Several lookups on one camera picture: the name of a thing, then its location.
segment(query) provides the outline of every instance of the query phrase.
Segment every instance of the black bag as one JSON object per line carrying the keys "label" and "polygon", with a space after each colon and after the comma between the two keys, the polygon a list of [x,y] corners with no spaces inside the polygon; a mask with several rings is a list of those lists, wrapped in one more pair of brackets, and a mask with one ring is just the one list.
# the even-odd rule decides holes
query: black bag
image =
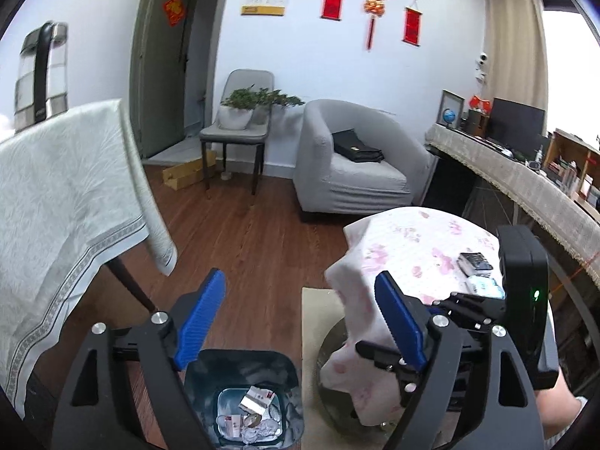
{"label": "black bag", "polygon": [[352,162],[381,162],[384,158],[381,150],[362,143],[354,130],[332,133],[332,137],[334,150]]}

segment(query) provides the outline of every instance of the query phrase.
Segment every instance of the round table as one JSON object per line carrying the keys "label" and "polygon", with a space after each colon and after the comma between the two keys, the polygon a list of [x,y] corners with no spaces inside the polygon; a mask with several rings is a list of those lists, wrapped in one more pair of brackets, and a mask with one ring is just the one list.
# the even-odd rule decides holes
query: round table
{"label": "round table", "polygon": [[403,412],[395,375],[358,356],[354,345],[367,340],[397,348],[374,296],[376,276],[387,270],[408,296],[430,305],[451,292],[467,293],[457,266],[461,252],[481,252],[502,285],[496,237],[469,221],[438,210],[403,207],[361,219],[344,229],[346,255],[325,272],[344,304],[347,341],[320,371],[320,383],[346,392],[359,421],[375,426]]}

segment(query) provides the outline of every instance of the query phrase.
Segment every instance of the beige mat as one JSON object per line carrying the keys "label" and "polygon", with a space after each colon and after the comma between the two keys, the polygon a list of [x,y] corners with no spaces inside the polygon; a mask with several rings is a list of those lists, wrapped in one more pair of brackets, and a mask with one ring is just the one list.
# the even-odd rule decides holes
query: beige mat
{"label": "beige mat", "polygon": [[302,289],[302,406],[304,407],[303,450],[381,450],[383,442],[365,442],[344,437],[332,426],[316,390],[319,348],[344,308],[335,291]]}

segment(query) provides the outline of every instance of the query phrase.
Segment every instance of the door frame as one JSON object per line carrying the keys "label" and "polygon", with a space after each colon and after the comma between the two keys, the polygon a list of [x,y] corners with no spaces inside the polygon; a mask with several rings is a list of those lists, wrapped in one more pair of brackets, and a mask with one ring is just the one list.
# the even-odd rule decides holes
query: door frame
{"label": "door frame", "polygon": [[[129,79],[129,110],[131,117],[131,126],[136,138],[136,144],[140,151],[142,150],[142,126],[140,122],[139,108],[139,86],[141,79],[140,63],[143,50],[143,38],[146,19],[149,17],[148,3],[150,0],[140,0],[137,9],[136,24],[133,32],[133,43],[131,47],[131,64]],[[206,102],[204,108],[205,124],[212,123],[212,100],[214,97],[215,70],[217,67],[217,52],[219,37],[221,35],[221,25],[223,22],[223,13],[226,0],[217,0],[215,8],[215,18],[212,24],[211,43],[208,51],[208,67],[206,76]]]}

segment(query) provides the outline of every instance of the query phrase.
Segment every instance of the speaker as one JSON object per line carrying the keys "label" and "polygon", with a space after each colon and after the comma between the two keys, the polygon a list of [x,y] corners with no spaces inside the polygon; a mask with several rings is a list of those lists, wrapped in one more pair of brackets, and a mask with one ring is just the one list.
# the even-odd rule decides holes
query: speaker
{"label": "speaker", "polygon": [[469,135],[474,135],[476,137],[484,138],[488,119],[489,117],[484,115],[480,111],[470,109],[469,115],[467,116],[467,123],[464,127],[465,133],[468,133]]}

